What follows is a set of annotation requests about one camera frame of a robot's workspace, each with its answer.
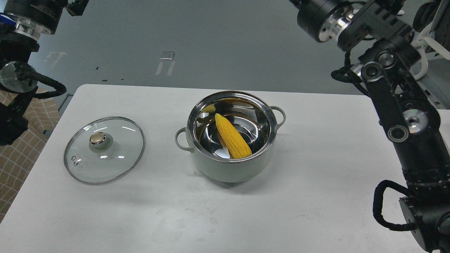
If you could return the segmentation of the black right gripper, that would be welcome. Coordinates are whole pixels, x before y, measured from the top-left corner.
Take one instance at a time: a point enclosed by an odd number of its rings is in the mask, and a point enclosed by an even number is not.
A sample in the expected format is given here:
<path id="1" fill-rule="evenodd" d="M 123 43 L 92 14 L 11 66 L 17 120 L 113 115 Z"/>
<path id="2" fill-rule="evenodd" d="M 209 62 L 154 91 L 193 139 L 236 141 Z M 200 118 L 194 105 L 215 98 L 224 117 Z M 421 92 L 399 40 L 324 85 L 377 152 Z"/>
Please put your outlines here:
<path id="1" fill-rule="evenodd" d="M 316 42 L 333 39 L 353 16 L 348 0 L 291 0 L 297 9 L 297 24 Z"/>

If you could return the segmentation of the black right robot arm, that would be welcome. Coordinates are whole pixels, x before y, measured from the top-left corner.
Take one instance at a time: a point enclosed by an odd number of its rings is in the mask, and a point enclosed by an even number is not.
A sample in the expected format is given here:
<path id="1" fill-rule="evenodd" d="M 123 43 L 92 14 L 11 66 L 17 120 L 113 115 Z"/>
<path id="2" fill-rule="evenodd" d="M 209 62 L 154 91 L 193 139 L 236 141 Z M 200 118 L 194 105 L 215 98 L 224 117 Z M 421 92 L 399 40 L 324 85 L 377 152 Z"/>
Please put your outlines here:
<path id="1" fill-rule="evenodd" d="M 437 109 L 410 72 L 421 55 L 413 28 L 398 19 L 403 0 L 293 0 L 297 22 L 317 42 L 336 39 L 344 67 L 332 77 L 368 96 L 392 142 L 406 186 L 384 180 L 373 195 L 373 217 L 411 232 L 426 252 L 449 252 L 449 151 Z"/>

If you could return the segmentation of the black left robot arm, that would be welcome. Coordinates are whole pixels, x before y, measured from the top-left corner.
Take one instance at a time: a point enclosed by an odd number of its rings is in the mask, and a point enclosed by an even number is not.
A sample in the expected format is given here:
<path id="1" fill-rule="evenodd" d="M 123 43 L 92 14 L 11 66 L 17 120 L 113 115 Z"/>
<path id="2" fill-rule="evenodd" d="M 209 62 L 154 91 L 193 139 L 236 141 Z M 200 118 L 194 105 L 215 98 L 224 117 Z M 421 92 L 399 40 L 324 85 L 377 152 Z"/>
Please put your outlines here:
<path id="1" fill-rule="evenodd" d="M 16 94 L 0 106 L 0 144 L 12 145 L 28 129 L 24 114 L 32 99 L 49 99 L 66 93 L 66 87 L 28 64 L 40 48 L 41 34 L 55 34 L 64 9 L 81 16 L 89 1 L 8 0 L 1 12 L 0 86 Z"/>

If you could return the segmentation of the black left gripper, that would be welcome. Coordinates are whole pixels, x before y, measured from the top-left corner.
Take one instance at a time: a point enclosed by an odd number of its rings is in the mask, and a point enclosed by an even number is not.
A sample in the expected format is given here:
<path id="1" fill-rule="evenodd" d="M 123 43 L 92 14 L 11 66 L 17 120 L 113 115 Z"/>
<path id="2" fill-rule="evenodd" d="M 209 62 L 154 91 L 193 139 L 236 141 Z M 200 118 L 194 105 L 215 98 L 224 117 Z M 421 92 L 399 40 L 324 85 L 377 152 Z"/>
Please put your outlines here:
<path id="1" fill-rule="evenodd" d="M 89 0 L 8 0 L 4 13 L 16 22 L 16 27 L 27 27 L 44 34 L 55 34 L 63 8 L 75 16 L 82 16 Z"/>

